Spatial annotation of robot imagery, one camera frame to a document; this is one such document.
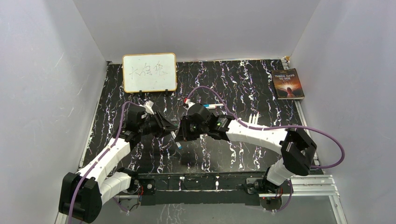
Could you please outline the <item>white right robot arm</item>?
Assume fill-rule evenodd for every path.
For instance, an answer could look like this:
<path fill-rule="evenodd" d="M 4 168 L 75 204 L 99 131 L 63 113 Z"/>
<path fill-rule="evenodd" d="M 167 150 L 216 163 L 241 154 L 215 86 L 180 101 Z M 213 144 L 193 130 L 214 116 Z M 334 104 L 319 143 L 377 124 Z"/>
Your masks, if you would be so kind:
<path fill-rule="evenodd" d="M 249 124 L 231 115 L 215 115 L 201 104 L 190 104 L 180 119 L 175 141 L 193 141 L 206 134 L 215 140 L 238 141 L 272 150 L 281 159 L 270 166 L 263 188 L 276 193 L 293 175 L 307 176 L 317 149 L 316 143 L 300 127 L 269 129 Z"/>

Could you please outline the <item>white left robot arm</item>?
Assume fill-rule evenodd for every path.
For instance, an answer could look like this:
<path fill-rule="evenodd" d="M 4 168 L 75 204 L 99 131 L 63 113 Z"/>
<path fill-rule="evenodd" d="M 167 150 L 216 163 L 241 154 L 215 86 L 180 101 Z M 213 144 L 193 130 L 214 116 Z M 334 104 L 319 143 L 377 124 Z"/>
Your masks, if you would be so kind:
<path fill-rule="evenodd" d="M 115 135 L 103 150 L 88 165 L 64 176 L 58 211 L 68 215 L 69 219 L 92 223 L 102 206 L 118 193 L 136 193 L 140 186 L 136 173 L 121 170 L 109 176 L 110 172 L 130 154 L 143 136 L 162 138 L 177 129 L 160 112 L 153 111 L 151 103 L 132 104 L 127 119 L 123 117 L 124 112 Z"/>

